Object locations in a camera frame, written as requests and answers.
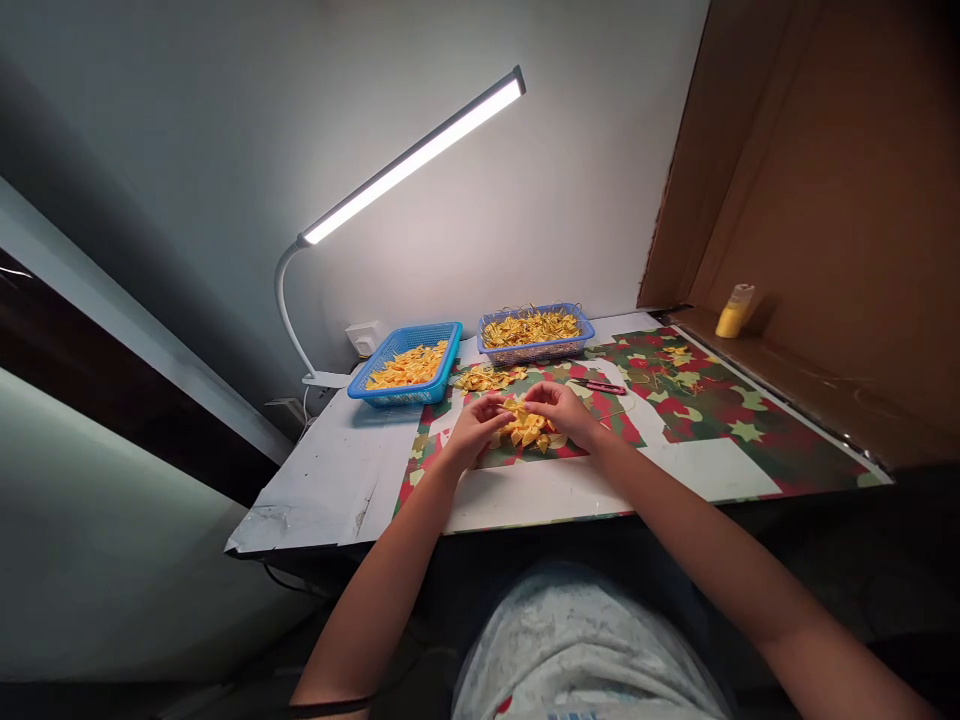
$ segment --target red scissors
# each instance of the red scissors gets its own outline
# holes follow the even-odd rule
[[[597,392],[605,392],[610,395],[626,395],[626,388],[619,387],[618,385],[611,385],[610,383],[602,383],[599,380],[587,380],[586,378],[574,378],[573,381],[577,385],[582,385],[587,388],[587,390],[596,390]]]

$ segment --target forearm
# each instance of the forearm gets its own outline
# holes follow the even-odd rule
[[[933,717],[759,542],[606,430],[604,475],[770,664],[804,717]]]
[[[441,455],[357,569],[294,692],[293,704],[372,695],[400,640],[461,475]]]

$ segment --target desk lamp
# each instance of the desk lamp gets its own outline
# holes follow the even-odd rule
[[[351,378],[349,375],[318,371],[310,363],[310,358],[307,357],[300,341],[297,340],[297,335],[290,324],[290,316],[287,314],[287,305],[283,299],[283,277],[290,260],[301,250],[313,247],[323,240],[387,190],[411,175],[417,168],[435,158],[525,92],[526,86],[523,84],[523,75],[520,74],[520,66],[518,65],[509,75],[476,97],[420,142],[334,205],[323,217],[297,235],[296,242],[287,248],[286,252],[280,257],[274,276],[277,306],[280,308],[280,317],[283,320],[283,326],[287,329],[287,334],[290,336],[290,341],[300,355],[300,359],[303,360],[303,364],[307,366],[307,375],[303,378],[306,385],[342,388],[350,384]]]

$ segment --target yellow origami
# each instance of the yellow origami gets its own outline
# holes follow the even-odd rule
[[[580,323],[576,315],[562,310],[541,312],[531,305],[516,316],[487,323],[482,335],[488,348],[515,347],[579,337]]]
[[[513,370],[496,371],[490,365],[471,368],[453,383],[453,386],[463,390],[466,395],[470,392],[483,392],[485,390],[503,390],[514,380],[525,380],[527,369],[525,367],[514,368]]]
[[[500,434],[509,435],[514,447],[517,445],[527,447],[527,445],[536,442],[540,452],[546,455],[552,439],[544,431],[548,430],[551,433],[556,433],[557,429],[553,426],[553,423],[543,415],[528,413],[523,409],[523,403],[514,398],[507,398],[503,403],[503,408],[512,412],[517,419],[500,428]]]
[[[419,385],[433,380],[440,369],[440,362],[447,349],[447,341],[441,340],[434,347],[420,345],[405,353],[394,355],[383,370],[370,373],[367,390]]]

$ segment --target glue bottle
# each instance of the glue bottle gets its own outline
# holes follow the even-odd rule
[[[717,329],[714,331],[718,337],[735,338],[740,334],[740,328],[743,327],[743,321],[747,317],[747,310],[750,309],[750,301],[753,300],[753,291],[753,285],[741,283],[734,286],[726,307],[720,313]]]

